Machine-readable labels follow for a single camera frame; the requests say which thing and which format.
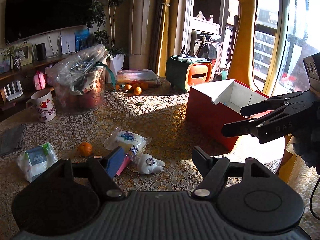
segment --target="screw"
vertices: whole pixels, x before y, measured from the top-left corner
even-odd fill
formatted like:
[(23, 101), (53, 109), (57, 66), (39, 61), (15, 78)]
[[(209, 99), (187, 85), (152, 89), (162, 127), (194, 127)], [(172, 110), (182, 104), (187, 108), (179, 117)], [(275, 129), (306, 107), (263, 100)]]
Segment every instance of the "screw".
[(119, 190), (119, 189), (110, 189), (107, 191), (107, 196), (108, 197), (113, 197), (113, 198), (116, 198), (116, 197), (121, 197), (122, 196), (122, 191)]
[(204, 188), (196, 189), (194, 193), (198, 197), (207, 197), (210, 195), (210, 191)]

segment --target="gray curtain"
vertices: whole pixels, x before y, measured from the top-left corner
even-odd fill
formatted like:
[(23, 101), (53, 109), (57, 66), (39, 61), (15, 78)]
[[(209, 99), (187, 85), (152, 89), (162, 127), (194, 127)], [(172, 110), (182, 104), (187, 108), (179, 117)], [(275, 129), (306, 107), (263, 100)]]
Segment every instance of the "gray curtain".
[(155, 17), (153, 21), (154, 23), (153, 23), (153, 30), (152, 30), (149, 69), (152, 69), (154, 73), (156, 73), (156, 62), (157, 62), (157, 53), (158, 53), (158, 45), (159, 45), (163, 2), (164, 2), (163, 0), (156, 0), (156, 12), (155, 12)]

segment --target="cardboard box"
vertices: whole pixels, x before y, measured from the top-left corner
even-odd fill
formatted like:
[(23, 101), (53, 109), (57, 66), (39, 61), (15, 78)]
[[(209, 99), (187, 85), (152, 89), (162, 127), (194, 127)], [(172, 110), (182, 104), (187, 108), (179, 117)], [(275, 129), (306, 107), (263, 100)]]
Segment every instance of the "cardboard box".
[(186, 120), (200, 126), (204, 133), (231, 151), (238, 137), (224, 137), (221, 134), (223, 125), (245, 120), (240, 109), (265, 99), (268, 96), (253, 92), (250, 87), (234, 79), (195, 85), (189, 92)]

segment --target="picture frame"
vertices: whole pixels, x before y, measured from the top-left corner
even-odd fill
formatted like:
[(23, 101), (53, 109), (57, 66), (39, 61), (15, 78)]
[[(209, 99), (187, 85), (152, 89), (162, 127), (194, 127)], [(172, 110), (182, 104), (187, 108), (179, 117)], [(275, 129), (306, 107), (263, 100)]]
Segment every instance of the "picture frame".
[(27, 64), (32, 63), (32, 44), (31, 43), (26, 43), (22, 48), (20, 49), (15, 49), (15, 53), (20, 53), (21, 57), (21, 66), (25, 66)]
[(10, 59), (4, 59), (4, 53), (0, 53), (0, 74), (11, 70)]

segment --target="television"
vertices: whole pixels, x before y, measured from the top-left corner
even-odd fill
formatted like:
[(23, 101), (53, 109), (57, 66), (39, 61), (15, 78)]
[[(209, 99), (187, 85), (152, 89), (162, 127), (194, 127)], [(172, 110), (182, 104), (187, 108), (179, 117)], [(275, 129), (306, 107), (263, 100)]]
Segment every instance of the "television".
[(85, 24), (92, 0), (7, 0), (6, 42)]

